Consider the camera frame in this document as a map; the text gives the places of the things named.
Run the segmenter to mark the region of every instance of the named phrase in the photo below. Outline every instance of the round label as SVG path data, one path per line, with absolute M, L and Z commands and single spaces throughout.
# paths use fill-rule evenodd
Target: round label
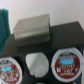
M 56 73 L 65 79 L 76 76 L 80 69 L 80 60 L 71 52 L 62 53 L 55 62 Z
M 82 71 L 83 57 L 76 48 L 58 50 L 52 59 L 52 72 L 62 82 L 71 82 L 79 77 Z
M 0 61 L 0 79 L 5 84 L 17 84 L 21 82 L 21 69 L 18 64 L 16 65 L 16 61 L 8 60 L 7 58 L 3 58 Z

